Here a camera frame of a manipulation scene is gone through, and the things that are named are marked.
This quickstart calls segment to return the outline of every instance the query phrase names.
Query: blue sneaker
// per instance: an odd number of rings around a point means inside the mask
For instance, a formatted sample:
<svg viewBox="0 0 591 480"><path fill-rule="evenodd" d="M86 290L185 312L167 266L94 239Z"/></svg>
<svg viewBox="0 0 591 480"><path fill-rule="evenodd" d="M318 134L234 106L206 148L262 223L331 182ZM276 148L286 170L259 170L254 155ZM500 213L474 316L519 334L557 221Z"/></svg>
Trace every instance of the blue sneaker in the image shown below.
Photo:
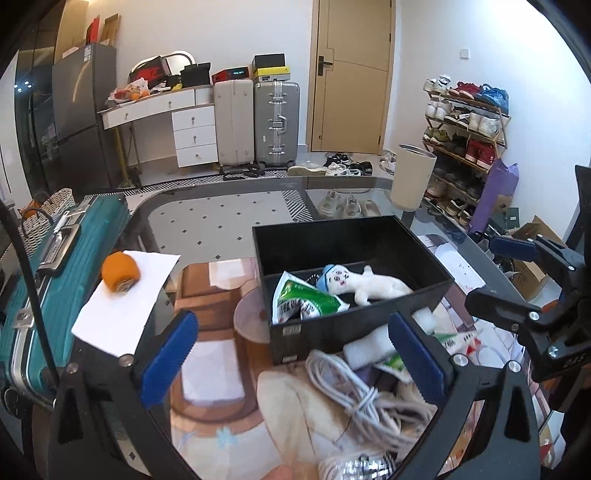
<svg viewBox="0 0 591 480"><path fill-rule="evenodd" d="M506 90L493 88L485 83L480 92L474 96L474 100L496 106L501 109L501 112L509 115L509 94Z"/></svg>

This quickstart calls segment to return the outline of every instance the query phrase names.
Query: white desk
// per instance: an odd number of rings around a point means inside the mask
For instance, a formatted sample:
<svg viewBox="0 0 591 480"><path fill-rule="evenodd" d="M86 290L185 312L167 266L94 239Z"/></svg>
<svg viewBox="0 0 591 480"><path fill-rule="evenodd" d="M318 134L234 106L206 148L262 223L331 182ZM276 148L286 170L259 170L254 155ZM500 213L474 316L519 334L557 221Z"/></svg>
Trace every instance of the white desk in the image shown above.
<svg viewBox="0 0 591 480"><path fill-rule="evenodd" d="M105 129L115 128L122 166L126 162L116 127L164 112L172 112L179 167L217 162L213 86L203 85L150 95L100 112Z"/></svg>

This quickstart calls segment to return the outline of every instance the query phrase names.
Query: desk leg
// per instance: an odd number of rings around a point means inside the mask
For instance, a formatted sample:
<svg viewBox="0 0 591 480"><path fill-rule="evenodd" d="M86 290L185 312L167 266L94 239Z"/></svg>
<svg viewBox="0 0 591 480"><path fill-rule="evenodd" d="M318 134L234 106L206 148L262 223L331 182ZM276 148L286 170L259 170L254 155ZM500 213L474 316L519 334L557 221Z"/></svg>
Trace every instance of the desk leg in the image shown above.
<svg viewBox="0 0 591 480"><path fill-rule="evenodd" d="M125 187L130 187L129 175L127 173L127 163L125 162L125 154L123 152L123 143L121 142L121 130L115 127L115 145L117 147L117 156L119 157L119 167L123 174L123 184Z"/></svg>

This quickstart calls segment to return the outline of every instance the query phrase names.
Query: white paper sheet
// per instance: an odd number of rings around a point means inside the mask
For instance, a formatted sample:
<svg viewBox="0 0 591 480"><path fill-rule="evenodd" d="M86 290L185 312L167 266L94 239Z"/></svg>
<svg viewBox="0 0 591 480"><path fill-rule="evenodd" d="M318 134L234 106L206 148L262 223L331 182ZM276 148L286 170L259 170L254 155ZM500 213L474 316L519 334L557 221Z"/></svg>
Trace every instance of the white paper sheet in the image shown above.
<svg viewBox="0 0 591 480"><path fill-rule="evenodd" d="M179 255L126 251L141 278L126 293L112 293L100 282L72 327L72 334L117 357L135 353L158 292Z"/></svg>

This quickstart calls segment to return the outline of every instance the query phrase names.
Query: stainless steel refrigerator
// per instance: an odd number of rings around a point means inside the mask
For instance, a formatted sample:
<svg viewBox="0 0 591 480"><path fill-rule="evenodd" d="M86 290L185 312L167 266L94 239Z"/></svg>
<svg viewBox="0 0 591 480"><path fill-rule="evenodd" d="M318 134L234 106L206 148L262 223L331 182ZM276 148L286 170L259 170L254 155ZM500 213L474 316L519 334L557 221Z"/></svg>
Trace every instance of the stainless steel refrigerator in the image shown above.
<svg viewBox="0 0 591 480"><path fill-rule="evenodd" d="M53 108L62 184L76 196L117 188L122 172L112 131L98 111L116 87L116 50L92 43L53 66Z"/></svg>

